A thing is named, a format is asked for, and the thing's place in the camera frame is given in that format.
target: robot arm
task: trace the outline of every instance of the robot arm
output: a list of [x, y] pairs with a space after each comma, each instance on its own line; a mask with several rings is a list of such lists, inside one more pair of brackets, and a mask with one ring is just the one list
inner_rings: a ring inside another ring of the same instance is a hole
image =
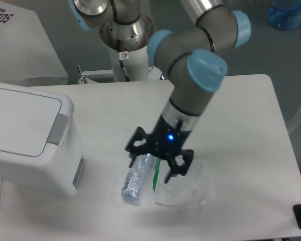
[[136, 22], [140, 16], [139, 0], [70, 0], [81, 19], [90, 28], [115, 21], [122, 25]]
[[[138, 127], [126, 147], [132, 158], [130, 166], [136, 156], [146, 153], [167, 160], [171, 171], [165, 182], [172, 176], [186, 175], [194, 151], [182, 146], [227, 73], [225, 61], [214, 53], [231, 51], [251, 33], [247, 16], [229, 12], [219, 0], [181, 2], [196, 28], [181, 35], [158, 31], [147, 47], [149, 57], [175, 88], [153, 132], [147, 134]], [[134, 145], [143, 139], [143, 145]], [[179, 155], [185, 162], [182, 166], [175, 160]]]

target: light blue joint cap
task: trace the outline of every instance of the light blue joint cap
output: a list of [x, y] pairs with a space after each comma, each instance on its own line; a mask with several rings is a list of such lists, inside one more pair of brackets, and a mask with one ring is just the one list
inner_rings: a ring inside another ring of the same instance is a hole
[[216, 92], [227, 73], [226, 62], [216, 54], [197, 49], [187, 59], [187, 70], [194, 82], [203, 90]]
[[75, 8], [75, 5], [74, 5], [74, 2], [73, 0], [68, 0], [68, 4], [73, 12], [73, 14], [75, 15], [81, 29], [83, 31], [89, 31], [91, 30], [90, 27], [87, 26], [87, 24], [85, 23], [85, 21], [81, 18], [80, 14], [77, 12], [76, 8]]
[[245, 13], [240, 10], [233, 11], [237, 20], [237, 40], [234, 48], [245, 44], [251, 36], [251, 23]]
[[173, 32], [170, 30], [159, 30], [149, 39], [147, 44], [147, 54], [154, 64], [157, 48], [164, 38], [171, 34], [173, 34]]

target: plastic bottle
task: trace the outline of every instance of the plastic bottle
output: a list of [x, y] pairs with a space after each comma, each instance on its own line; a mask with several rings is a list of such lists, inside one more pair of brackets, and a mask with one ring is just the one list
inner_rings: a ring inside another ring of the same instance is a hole
[[136, 157], [133, 166], [128, 171], [121, 196], [129, 201], [137, 202], [140, 192], [155, 158], [151, 154]]
[[277, 29], [295, 29], [301, 24], [301, 0], [275, 0], [267, 16]]

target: white tabletop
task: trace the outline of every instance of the white tabletop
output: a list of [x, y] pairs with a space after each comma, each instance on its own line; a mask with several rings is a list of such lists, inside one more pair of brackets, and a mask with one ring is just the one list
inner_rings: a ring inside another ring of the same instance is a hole
[[227, 77], [185, 148], [206, 158], [202, 212], [125, 203], [124, 147], [137, 126], [150, 132], [168, 81], [40, 87], [70, 96], [88, 160], [77, 194], [56, 199], [5, 182], [0, 240], [250, 240], [298, 236], [292, 206], [301, 177], [271, 80]]

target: green label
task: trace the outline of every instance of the green label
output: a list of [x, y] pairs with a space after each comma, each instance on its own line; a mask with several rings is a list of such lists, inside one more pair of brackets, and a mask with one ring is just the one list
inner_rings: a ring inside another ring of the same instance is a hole
[[157, 179], [159, 177], [160, 163], [161, 163], [161, 159], [157, 158], [156, 163], [155, 163], [155, 173], [154, 173], [154, 178], [153, 178], [153, 190], [154, 190], [154, 192], [155, 192], [155, 188], [156, 188], [156, 184], [157, 184]]

